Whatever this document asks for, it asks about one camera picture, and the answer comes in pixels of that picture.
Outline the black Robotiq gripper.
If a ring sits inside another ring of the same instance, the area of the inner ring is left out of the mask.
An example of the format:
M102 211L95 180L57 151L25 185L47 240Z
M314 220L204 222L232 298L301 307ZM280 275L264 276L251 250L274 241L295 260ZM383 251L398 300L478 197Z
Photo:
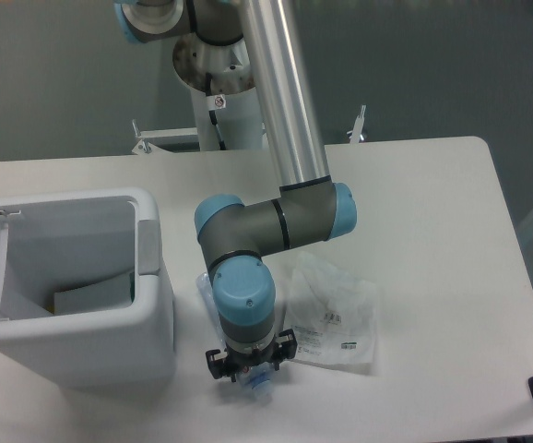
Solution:
M297 353L297 340L293 329L281 331L277 338L262 351L252 349L249 353L235 351L229 344L225 350L206 351L207 368L214 379L224 377L236 381L245 367L252 368L267 363L273 371L279 371L280 365L292 360Z

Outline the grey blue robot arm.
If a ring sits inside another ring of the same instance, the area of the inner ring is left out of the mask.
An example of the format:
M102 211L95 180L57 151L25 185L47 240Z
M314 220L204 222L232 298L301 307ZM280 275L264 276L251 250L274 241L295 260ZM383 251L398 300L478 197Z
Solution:
M200 147L231 161L230 185L195 211L220 348L214 378L237 379L294 358L292 329L276 321L267 256L349 233L357 209L330 175L289 1L118 1L124 36L171 39L172 66L195 107Z

